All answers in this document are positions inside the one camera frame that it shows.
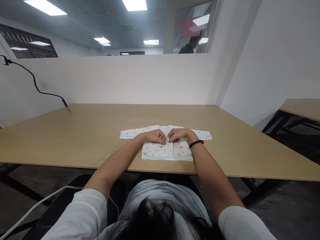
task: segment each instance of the black cable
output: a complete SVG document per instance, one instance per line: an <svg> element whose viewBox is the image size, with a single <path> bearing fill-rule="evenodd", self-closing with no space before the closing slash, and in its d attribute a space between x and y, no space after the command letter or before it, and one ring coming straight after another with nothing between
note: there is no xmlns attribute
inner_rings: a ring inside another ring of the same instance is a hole
<svg viewBox="0 0 320 240"><path fill-rule="evenodd" d="M63 101L63 104L64 104L66 107L68 106L67 103L66 103L66 101L63 99L63 97L61 97L61 96L59 96L59 95L51 94L51 93L41 92L41 91L39 90L38 86L37 86L36 77L33 75L32 72L30 72L30 71L29 71L28 69L26 69L24 66L22 66L22 65L19 64L19 63L16 63L16 62L13 62L13 61L7 59L6 56L3 56L3 55L1 55L1 56L4 57L4 60L5 60L5 62L6 62L6 64L4 64L4 65L9 65L9 63L14 63L14 64L19 65L20 67L24 68L25 70L27 70L27 71L32 75L34 86L36 87L36 89L37 89L37 91L38 91L39 93L59 97L59 98L61 98L61 100Z"/></svg>

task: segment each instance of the black beaded bracelet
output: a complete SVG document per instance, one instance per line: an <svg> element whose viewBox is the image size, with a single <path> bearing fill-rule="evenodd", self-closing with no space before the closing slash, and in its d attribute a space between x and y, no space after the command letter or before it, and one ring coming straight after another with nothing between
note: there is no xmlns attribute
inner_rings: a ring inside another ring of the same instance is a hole
<svg viewBox="0 0 320 240"><path fill-rule="evenodd" d="M198 141L195 141L195 142L193 142L193 143L191 143L190 145L189 145L189 148L192 148L192 146L193 145L195 145L195 144L197 144L197 143L204 143L202 140L198 140Z"/></svg>

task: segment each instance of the white baby shirt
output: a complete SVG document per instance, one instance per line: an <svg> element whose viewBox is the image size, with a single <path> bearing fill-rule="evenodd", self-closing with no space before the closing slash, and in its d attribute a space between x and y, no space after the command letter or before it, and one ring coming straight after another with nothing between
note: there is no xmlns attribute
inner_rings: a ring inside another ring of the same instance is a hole
<svg viewBox="0 0 320 240"><path fill-rule="evenodd" d="M130 129L121 131L120 139L133 139L139 133L149 132L155 129L160 129L165 136L168 136L168 133L173 128L183 128L179 126L149 126L144 128ZM200 140L211 140L212 137L208 131L193 130L195 134L199 137ZM154 142L145 142L142 147L142 159L150 160L185 160L192 161L192 153L187 144L185 138L181 138L179 143L169 143L167 138L166 145Z"/></svg>

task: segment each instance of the person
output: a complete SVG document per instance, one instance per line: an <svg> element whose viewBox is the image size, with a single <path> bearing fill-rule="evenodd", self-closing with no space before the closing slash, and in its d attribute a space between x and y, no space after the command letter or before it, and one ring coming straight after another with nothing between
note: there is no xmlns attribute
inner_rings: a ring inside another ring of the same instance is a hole
<svg viewBox="0 0 320 240"><path fill-rule="evenodd" d="M181 50L179 51L179 54L180 53L194 53L193 49L198 46L199 41L201 39L201 35L202 35L202 32L200 31L199 36L190 37L189 43L187 43L187 45L185 45L183 48L181 48Z"/></svg>
<svg viewBox="0 0 320 240"><path fill-rule="evenodd" d="M202 143L194 144L191 152L218 218L218 227L210 222L201 196L183 185L154 179L134 186L118 220L106 226L110 189L143 142L166 144L167 140L172 143L181 138L186 138L189 145L199 140L192 130L184 128L170 130L167 138L156 129L130 140L74 194L72 202L42 239L275 239L262 220L245 208Z"/></svg>

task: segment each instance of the white cable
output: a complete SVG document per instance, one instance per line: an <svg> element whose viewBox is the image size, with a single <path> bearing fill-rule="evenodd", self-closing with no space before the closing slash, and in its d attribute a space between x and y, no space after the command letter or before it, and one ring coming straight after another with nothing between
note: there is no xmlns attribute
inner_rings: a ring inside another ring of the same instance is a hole
<svg viewBox="0 0 320 240"><path fill-rule="evenodd" d="M116 203L113 201L113 199L109 196L109 198L110 198L110 200L111 200L111 202L113 203L113 205L115 205L116 206L116 208L117 208L117 210L118 210L118 217L117 217L117 219L119 218L119 208L118 208L118 206L116 205Z"/></svg>
<svg viewBox="0 0 320 240"><path fill-rule="evenodd" d="M53 195L57 194L58 192L60 192L63 189L66 188L72 188L72 189L82 189L83 187L73 187L73 186L64 186L62 188L60 188L59 190L55 191L54 193L50 194L49 196L45 197L44 199L42 199L40 202L36 203L32 208L30 208L30 210L15 224L13 225L5 234L3 234L0 237L0 240L4 240L6 238L6 236L8 236L16 227L18 227L20 225L20 223L23 222L23 220L26 219L26 217L37 207L39 206L41 203L43 203L45 200L47 200L48 198L52 197ZM115 202L112 200L112 198L109 196L111 202L116 206L117 210L118 210L118 218L119 218L119 208L118 206L115 204Z"/></svg>

